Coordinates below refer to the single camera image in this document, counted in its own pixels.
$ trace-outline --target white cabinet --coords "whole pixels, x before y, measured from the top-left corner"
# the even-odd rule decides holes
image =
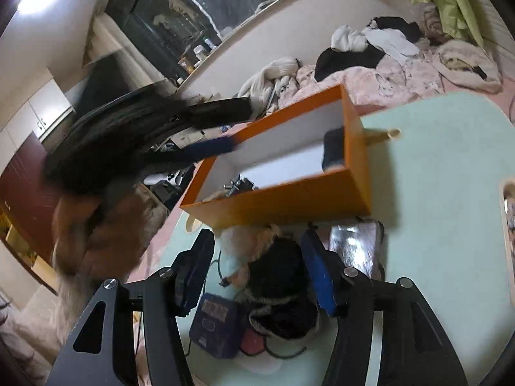
[[[16,146],[7,133],[7,129],[0,132],[0,174],[3,173],[9,161],[16,152]]]
[[[53,79],[41,87],[29,103],[45,129],[49,129],[70,107],[70,102]]]
[[[22,146],[22,143],[25,142],[30,132],[34,132],[38,138],[45,132],[45,128],[35,115],[29,102],[26,102],[22,108],[16,112],[14,117],[7,123],[6,129],[14,145],[16,145],[16,149]]]

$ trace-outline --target dark red cabinet door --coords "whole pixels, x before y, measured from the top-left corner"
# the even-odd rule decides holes
[[[0,207],[31,249],[50,263],[59,194],[41,184],[45,156],[43,145],[30,134],[0,175]]]

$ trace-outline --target white cloth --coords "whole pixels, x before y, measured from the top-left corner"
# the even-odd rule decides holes
[[[367,46],[365,35],[346,24],[336,29],[331,36],[331,48],[340,52],[363,52]]]
[[[448,68],[447,66],[453,60],[461,61],[471,68],[480,67],[486,74],[486,78],[481,78],[473,71]],[[440,46],[433,57],[433,66],[453,84],[493,94],[501,89],[501,75],[497,64],[482,48],[465,41],[456,39]]]
[[[295,58],[275,60],[250,77],[241,86],[238,97],[250,96],[253,104],[256,104],[261,112],[267,109],[267,114],[273,113],[279,109],[277,97],[281,95],[281,91],[298,69],[299,64]],[[268,105],[273,91],[277,97],[274,97],[274,100]]]
[[[364,28],[363,34],[370,45],[390,55],[401,65],[406,63],[409,56],[420,53],[420,50],[408,41],[400,30]]]

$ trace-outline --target person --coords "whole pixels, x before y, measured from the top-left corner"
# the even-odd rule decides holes
[[[151,200],[135,190],[87,235],[86,222],[100,202],[97,197],[61,197],[52,222],[55,313],[50,321],[21,314],[11,321],[14,332],[50,364],[98,287],[107,278],[125,281],[166,219],[166,213],[156,212]]]

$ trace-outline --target orange box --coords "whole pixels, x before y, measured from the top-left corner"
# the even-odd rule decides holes
[[[323,136],[342,126],[344,166],[323,172]],[[370,214],[364,129],[343,86],[253,122],[235,137],[237,150],[203,161],[180,206],[210,227],[291,224]],[[259,189],[202,201],[238,174]]]

